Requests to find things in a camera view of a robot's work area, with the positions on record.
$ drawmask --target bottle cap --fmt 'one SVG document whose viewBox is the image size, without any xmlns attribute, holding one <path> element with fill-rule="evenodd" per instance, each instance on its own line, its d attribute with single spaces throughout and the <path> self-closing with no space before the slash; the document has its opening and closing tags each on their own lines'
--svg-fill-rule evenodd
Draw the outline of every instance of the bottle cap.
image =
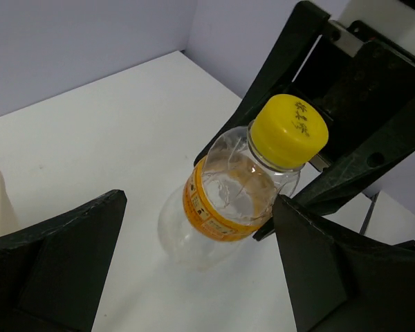
<svg viewBox="0 0 415 332">
<path fill-rule="evenodd" d="M 284 169 L 295 169 L 326 145 L 329 132 L 310 104 L 283 94 L 269 99 L 255 118 L 250 137 L 267 161 Z"/>
</svg>

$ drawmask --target screw hole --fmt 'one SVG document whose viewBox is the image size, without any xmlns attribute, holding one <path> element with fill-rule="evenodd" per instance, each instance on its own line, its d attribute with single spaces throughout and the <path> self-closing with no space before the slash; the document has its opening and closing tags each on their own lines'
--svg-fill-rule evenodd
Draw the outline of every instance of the screw hole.
<svg viewBox="0 0 415 332">
<path fill-rule="evenodd" d="M 384 164 L 385 161 L 385 157 L 380 152 L 375 152 L 367 157 L 367 165 L 371 168 L 377 168 Z"/>
<path fill-rule="evenodd" d="M 332 42 L 336 42 L 337 40 L 339 40 L 341 38 L 341 33 L 338 30 L 334 30 L 331 33 L 331 40 Z"/>
</svg>

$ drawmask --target tabletop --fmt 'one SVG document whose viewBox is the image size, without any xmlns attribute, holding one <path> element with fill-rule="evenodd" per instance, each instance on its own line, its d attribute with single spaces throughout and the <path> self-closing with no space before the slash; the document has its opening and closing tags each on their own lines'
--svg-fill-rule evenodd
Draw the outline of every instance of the tabletop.
<svg viewBox="0 0 415 332">
<path fill-rule="evenodd" d="M 126 192 L 93 331 L 295 331 L 275 236 L 244 240 L 204 273 L 158 242 L 163 203 L 239 103 L 175 52 L 0 118 L 0 169 L 22 227 Z M 307 165 L 299 187 L 316 176 Z M 330 219 L 359 230 L 368 208 L 359 195 Z"/>
</svg>

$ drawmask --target orange label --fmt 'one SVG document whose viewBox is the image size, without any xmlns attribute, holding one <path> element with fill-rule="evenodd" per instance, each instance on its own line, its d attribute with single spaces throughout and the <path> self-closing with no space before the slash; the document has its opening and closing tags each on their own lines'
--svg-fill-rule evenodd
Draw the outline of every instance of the orange label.
<svg viewBox="0 0 415 332">
<path fill-rule="evenodd" d="M 261 225 L 240 225 L 222 217 L 205 195 L 201 172 L 205 159 L 194 168 L 183 190 L 183 207 L 189 222 L 199 232 L 217 241 L 238 241 L 248 237 Z"/>
</svg>

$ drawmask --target bottle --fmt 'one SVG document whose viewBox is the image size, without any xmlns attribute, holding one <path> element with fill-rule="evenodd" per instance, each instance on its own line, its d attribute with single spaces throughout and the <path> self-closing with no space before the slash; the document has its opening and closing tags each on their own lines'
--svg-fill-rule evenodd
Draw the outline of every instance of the bottle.
<svg viewBox="0 0 415 332">
<path fill-rule="evenodd" d="M 310 104 L 271 97 L 249 126 L 223 133 L 168 198 L 158 219 L 162 247 L 197 270 L 226 258 L 271 217 L 278 194 L 292 195 L 328 136 Z"/>
</svg>

